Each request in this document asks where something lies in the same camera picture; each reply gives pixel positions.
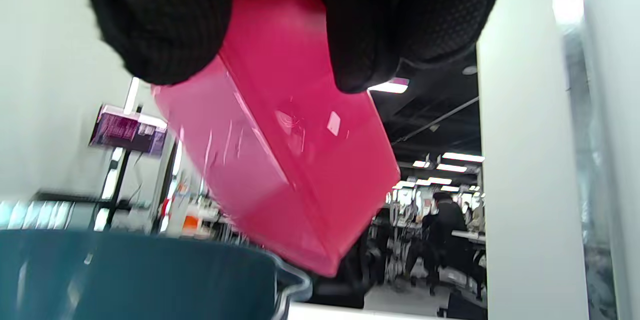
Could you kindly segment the person's right hand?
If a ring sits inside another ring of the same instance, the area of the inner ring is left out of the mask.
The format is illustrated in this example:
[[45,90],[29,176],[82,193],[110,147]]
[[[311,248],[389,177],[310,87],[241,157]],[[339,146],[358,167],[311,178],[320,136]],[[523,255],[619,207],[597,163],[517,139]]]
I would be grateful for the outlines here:
[[[322,0],[334,80],[354,94],[404,67],[434,68],[477,44],[497,0]],[[102,39],[133,76],[175,85],[219,52],[233,0],[90,0]]]

